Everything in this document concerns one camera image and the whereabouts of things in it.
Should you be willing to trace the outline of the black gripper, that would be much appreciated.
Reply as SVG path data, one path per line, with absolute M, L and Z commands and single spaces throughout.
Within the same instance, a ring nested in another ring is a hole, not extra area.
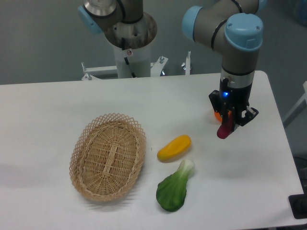
M 209 94 L 209 99 L 215 112 L 219 112 L 222 118 L 222 125 L 228 122 L 228 113 L 231 111 L 232 126 L 234 132 L 237 126 L 244 126 L 253 120 L 258 110 L 249 106 L 251 85 L 243 88 L 232 88 L 228 86 L 229 79 L 220 81 L 219 90 Z

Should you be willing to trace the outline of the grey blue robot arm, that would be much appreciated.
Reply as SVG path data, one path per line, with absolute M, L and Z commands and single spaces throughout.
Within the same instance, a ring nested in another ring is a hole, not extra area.
M 182 19 L 187 38 L 223 57 L 219 90 L 209 96 L 222 119 L 217 131 L 221 139 L 258 114 L 248 100 L 263 41 L 257 12 L 265 5 L 264 0 L 220 0 L 209 9 L 193 6 Z M 150 45 L 157 25 L 141 0 L 86 0 L 78 14 L 92 33 L 103 33 L 114 47 L 119 78 L 151 75 Z

